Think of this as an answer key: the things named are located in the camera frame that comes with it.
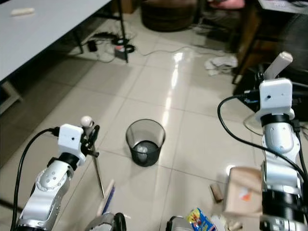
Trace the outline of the broom with ball-tipped handle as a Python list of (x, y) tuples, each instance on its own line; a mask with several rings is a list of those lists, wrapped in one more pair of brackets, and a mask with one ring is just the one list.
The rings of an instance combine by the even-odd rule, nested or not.
[[(84, 129), (84, 135), (87, 135), (87, 136), (89, 136), (90, 127), (93, 126), (93, 125), (98, 125), (97, 123), (94, 122), (94, 120), (90, 116), (83, 116), (80, 119), (80, 123), (81, 123), (82, 128)], [(96, 142), (91, 143), (91, 147), (97, 148)], [(101, 176), (101, 168), (99, 167), (98, 158), (92, 158), (92, 162), (94, 163), (95, 174), (96, 174), (96, 177), (97, 177), (97, 180), (98, 180), (99, 189), (101, 191), (101, 202), (100, 202), (98, 209), (96, 211), (96, 216), (100, 216), (100, 215), (105, 213), (105, 210), (106, 210), (105, 207), (109, 203), (109, 194), (112, 192), (112, 189), (114, 189), (115, 181), (114, 180), (110, 181), (108, 187), (112, 187), (112, 189), (109, 189), (109, 190), (106, 191), (105, 187), (103, 186), (103, 180), (102, 180), (102, 176)]]

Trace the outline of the beige plastic dustpan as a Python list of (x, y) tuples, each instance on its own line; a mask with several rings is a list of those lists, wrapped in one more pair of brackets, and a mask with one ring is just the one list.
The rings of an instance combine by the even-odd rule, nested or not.
[[(281, 52), (269, 67), (264, 72), (260, 73), (264, 77), (263, 81), (281, 78), (280, 73), (289, 66), (293, 60), (293, 56), (290, 53)], [(259, 93), (259, 90), (245, 92), (244, 94), (239, 94), (238, 98), (245, 98), (248, 94), (257, 92)], [(253, 143), (253, 147), (262, 150), (263, 155), (265, 151), (268, 151), (268, 149), (262, 145), (262, 141), (260, 144)], [(225, 195), (225, 213), (248, 217), (261, 216), (262, 189), (263, 182), (261, 169), (232, 167), (229, 172), (228, 187)]]

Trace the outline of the crumpled white paper ball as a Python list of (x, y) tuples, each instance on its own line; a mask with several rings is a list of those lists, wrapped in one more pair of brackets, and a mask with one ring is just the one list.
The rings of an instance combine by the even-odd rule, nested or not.
[(136, 156), (141, 161), (146, 161), (148, 158), (148, 144), (147, 143), (139, 143), (134, 147), (134, 151), (136, 152)]

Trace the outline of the black mesh waste bin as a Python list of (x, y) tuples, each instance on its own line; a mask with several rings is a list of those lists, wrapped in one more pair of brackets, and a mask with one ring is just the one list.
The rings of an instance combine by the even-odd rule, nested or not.
[(152, 119), (134, 121), (125, 133), (130, 156), (139, 167), (156, 164), (166, 139), (167, 133), (163, 126)]

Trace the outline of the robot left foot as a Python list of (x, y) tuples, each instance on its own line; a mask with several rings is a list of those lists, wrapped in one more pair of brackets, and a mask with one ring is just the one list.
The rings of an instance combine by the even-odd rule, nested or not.
[(126, 231), (126, 219), (123, 213), (105, 213), (93, 218), (84, 231)]

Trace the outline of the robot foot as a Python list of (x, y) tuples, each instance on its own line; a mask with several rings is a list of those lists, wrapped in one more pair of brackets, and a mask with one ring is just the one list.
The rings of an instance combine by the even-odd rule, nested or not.
[(165, 231), (194, 231), (186, 218), (181, 216), (172, 216), (165, 227)]
[(126, 219), (123, 213), (105, 213), (93, 218), (84, 231), (126, 231)]

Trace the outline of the grey table foot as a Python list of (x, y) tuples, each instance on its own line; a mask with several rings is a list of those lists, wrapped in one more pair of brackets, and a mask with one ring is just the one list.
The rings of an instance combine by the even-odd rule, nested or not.
[(7, 93), (7, 98), (1, 103), (0, 114), (3, 114), (7, 109), (10, 108), (17, 101), (23, 101), (22, 95), (17, 91), (17, 89), (9, 81), (1, 84), (2, 90)]

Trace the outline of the black metal table leg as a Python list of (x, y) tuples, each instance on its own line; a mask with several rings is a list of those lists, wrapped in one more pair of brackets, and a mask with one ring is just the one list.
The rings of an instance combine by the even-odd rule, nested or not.
[(123, 60), (128, 64), (129, 57), (128, 57), (128, 50), (126, 49), (126, 44), (128, 43), (128, 38), (126, 37), (125, 31), (125, 21), (123, 17), (123, 8), (122, 8), (122, 0), (116, 0), (117, 4), (117, 13), (118, 13), (118, 21), (120, 22), (121, 28), (121, 40), (119, 41), (119, 45), (121, 46), (121, 51), (123, 52)]

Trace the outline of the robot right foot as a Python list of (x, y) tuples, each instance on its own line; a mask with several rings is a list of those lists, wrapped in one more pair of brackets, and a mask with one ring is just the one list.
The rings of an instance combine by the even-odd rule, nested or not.
[(186, 218), (181, 216), (172, 216), (165, 227), (165, 231), (194, 231)]

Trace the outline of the colourful snack packet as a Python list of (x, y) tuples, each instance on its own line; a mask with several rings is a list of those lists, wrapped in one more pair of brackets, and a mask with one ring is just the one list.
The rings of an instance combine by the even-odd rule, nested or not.
[(192, 231), (218, 231), (213, 222), (198, 207), (189, 212), (186, 220)]

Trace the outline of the brown cardboard roll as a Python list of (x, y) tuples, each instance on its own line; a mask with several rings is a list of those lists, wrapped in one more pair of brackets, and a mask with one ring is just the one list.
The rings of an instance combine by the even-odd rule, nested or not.
[(218, 183), (212, 183), (209, 185), (209, 188), (212, 193), (214, 203), (222, 203), (224, 200), (224, 194), (222, 193), (222, 189)]

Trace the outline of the round dark brown stool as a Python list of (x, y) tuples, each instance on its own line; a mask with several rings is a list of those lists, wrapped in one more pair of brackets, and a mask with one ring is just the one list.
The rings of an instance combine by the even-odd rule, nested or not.
[(189, 28), (196, 16), (198, 0), (141, 0), (141, 22), (157, 32)]

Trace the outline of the small white oblong object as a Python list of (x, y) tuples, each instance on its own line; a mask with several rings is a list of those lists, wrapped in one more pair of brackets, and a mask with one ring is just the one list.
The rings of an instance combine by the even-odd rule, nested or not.
[(35, 9), (33, 7), (16, 8), (16, 9), (12, 9), (11, 17), (20, 17), (20, 16), (25, 16), (25, 15), (30, 15), (33, 13), (35, 13)]

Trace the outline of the crumpled grey white cloth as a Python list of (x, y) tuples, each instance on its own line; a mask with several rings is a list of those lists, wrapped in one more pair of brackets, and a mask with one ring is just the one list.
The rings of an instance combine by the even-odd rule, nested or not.
[(238, 67), (238, 60), (235, 56), (214, 57), (208, 59), (204, 67), (209, 76), (229, 74)]

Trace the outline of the brown wooden furniture frame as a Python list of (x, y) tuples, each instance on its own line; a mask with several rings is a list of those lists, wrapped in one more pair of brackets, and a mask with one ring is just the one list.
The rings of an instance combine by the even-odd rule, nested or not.
[(260, 42), (275, 42), (276, 52), (293, 56), (291, 70), (308, 75), (308, 0), (246, 0), (245, 9), (231, 83), (239, 83)]

